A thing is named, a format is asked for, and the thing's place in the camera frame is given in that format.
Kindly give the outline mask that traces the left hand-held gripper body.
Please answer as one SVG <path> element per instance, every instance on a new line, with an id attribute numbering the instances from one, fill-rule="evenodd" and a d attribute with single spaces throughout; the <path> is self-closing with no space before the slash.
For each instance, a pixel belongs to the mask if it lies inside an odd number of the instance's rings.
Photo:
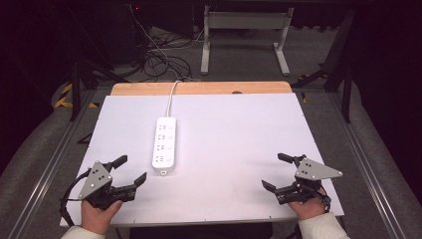
<path id="1" fill-rule="evenodd" d="M 132 201 L 136 190 L 129 190 L 127 186 L 112 186 L 111 170 L 106 170 L 104 164 L 96 161 L 91 168 L 88 178 L 78 195 L 79 200 L 86 200 L 92 207 L 101 210 L 108 209 L 114 202 Z"/>

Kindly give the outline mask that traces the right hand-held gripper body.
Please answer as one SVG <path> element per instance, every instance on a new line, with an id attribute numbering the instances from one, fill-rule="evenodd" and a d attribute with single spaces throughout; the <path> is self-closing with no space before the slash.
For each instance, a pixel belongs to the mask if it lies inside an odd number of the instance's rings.
<path id="1" fill-rule="evenodd" d="M 323 179 L 342 177 L 340 170 L 331 168 L 322 163 L 306 157 L 299 165 L 296 165 L 295 181 L 287 186 L 289 193 L 277 196 L 281 205 L 290 202 L 305 203 L 317 197 L 324 205 L 330 205 L 331 199 L 321 185 Z"/>

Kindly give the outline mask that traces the person's right hand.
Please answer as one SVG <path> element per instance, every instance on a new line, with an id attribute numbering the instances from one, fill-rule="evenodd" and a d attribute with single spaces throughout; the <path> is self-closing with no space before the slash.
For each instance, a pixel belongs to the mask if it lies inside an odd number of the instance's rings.
<path id="1" fill-rule="evenodd" d="M 325 206 L 317 197 L 312 198 L 305 203 L 297 201 L 290 202 L 289 206 L 297 214 L 300 221 L 325 214 Z"/>

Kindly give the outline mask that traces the person's left hand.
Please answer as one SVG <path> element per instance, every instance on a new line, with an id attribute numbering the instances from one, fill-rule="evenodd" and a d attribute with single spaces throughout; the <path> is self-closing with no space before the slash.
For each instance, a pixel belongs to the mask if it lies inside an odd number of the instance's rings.
<path id="1" fill-rule="evenodd" d="M 108 209 L 101 210 L 92 207 L 86 200 L 82 202 L 82 224 L 88 231 L 105 235 L 109 229 L 111 220 L 119 212 L 122 206 L 120 200 L 114 202 Z"/>

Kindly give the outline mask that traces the white power strip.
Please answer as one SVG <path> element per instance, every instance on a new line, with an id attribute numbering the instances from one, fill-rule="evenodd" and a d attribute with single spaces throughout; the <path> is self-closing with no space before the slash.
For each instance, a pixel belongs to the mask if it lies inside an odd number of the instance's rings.
<path id="1" fill-rule="evenodd" d="M 156 123 L 152 167 L 159 175 L 166 175 L 175 167 L 176 118 L 159 118 Z"/>

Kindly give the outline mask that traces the white board sheet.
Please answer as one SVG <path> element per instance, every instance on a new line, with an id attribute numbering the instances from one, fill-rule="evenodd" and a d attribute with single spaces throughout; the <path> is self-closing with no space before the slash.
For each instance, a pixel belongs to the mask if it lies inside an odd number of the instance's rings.
<path id="1" fill-rule="evenodd" d="M 175 168 L 152 167 L 156 121 L 177 120 Z M 124 186 L 147 173 L 135 198 L 113 219 L 116 226 L 266 222 L 294 218 L 262 181 L 295 180 L 279 153 L 321 156 L 294 94 L 108 96 L 81 168 L 126 155 L 112 172 Z"/>

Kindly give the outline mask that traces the person's dark lap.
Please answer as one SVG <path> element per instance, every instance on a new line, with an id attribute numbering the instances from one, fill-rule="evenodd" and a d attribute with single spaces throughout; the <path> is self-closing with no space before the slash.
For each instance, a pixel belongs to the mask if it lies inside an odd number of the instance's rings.
<path id="1" fill-rule="evenodd" d="M 270 239 L 271 223 L 131 228 L 129 239 Z"/>

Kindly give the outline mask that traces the black tripod stand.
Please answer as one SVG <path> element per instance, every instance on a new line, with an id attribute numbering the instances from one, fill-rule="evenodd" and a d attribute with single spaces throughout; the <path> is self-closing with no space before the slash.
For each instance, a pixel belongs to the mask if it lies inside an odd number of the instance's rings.
<path id="1" fill-rule="evenodd" d="M 73 27 L 67 29 L 67 35 L 69 55 L 73 62 L 70 79 L 73 97 L 71 121 L 75 121 L 83 109 L 81 85 L 88 91 L 94 91 L 99 85 L 96 72 L 116 83 L 124 83 L 125 79 L 113 72 L 104 40 L 89 5 L 82 0 L 63 0 L 62 5 L 73 24 Z"/>

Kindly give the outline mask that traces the black metal stand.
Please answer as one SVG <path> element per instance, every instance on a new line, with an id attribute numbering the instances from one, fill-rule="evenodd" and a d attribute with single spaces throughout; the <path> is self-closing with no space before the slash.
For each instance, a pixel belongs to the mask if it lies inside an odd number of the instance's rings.
<path id="1" fill-rule="evenodd" d="M 334 93 L 340 85 L 343 85 L 341 114 L 346 122 L 350 122 L 349 106 L 352 78 L 350 64 L 345 58 L 344 47 L 352 26 L 354 13 L 355 11 L 352 9 L 346 12 L 320 69 L 309 76 L 302 75 L 296 83 L 291 84 L 292 88 L 299 89 L 317 79 L 326 79 L 323 88 L 327 93 Z"/>

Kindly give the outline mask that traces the wooden table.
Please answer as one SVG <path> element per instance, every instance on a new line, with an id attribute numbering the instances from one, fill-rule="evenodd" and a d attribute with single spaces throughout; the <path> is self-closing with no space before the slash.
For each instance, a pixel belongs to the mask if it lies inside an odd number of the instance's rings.
<path id="1" fill-rule="evenodd" d="M 164 96 L 172 83 L 119 83 L 112 87 L 112 96 Z M 293 90 L 287 82 L 187 82 L 178 83 L 175 95 L 224 94 L 289 94 Z"/>

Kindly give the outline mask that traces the black computer case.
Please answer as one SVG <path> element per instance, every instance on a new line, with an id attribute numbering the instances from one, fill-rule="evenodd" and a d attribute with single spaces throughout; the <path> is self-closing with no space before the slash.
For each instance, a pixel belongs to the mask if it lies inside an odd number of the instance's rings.
<path id="1" fill-rule="evenodd" d="M 98 7 L 106 53 L 113 65 L 143 63 L 145 38 L 128 4 L 105 2 Z"/>

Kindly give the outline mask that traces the metal floor rail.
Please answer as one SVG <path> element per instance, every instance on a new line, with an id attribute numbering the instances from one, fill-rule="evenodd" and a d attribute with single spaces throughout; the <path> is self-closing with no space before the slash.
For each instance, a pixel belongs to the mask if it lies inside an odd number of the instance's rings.
<path id="1" fill-rule="evenodd" d="M 89 107 L 89 104 L 95 94 L 96 90 L 87 90 L 83 93 L 80 103 L 80 111 L 68 122 L 66 130 L 60 138 L 59 143 L 50 157 L 43 173 L 36 181 L 35 187 L 7 239 L 22 239 L 24 237 L 63 161 L 64 154 L 69 147 L 70 140 L 72 139 L 82 116 Z"/>
<path id="2" fill-rule="evenodd" d="M 372 167 L 369 164 L 368 158 L 355 134 L 355 131 L 352 128 L 351 123 L 347 122 L 342 114 L 341 103 L 339 99 L 335 94 L 332 93 L 328 93 L 327 96 L 337 116 L 339 117 L 340 124 L 345 130 L 348 141 L 351 144 L 354 160 L 359 168 L 360 173 L 362 174 L 365 184 L 390 238 L 408 239 L 395 213 L 392 210 L 391 204 L 389 203 L 386 194 L 384 193 L 384 190 L 378 181 L 378 178 L 376 177 Z"/>

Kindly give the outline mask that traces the white metal desk frame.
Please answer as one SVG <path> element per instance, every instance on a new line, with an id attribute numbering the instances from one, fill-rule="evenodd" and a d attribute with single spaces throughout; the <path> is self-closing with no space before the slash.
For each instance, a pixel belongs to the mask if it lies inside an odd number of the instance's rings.
<path id="1" fill-rule="evenodd" d="M 284 45 L 289 32 L 290 24 L 294 16 L 294 8 L 288 8 L 281 13 L 258 13 L 258 12 L 220 12 L 211 11 L 211 6 L 204 7 L 203 47 L 200 73 L 207 75 L 209 72 L 210 29 L 257 29 L 257 30 L 281 30 L 280 40 L 273 44 L 280 69 L 284 76 L 291 72 L 284 55 Z"/>

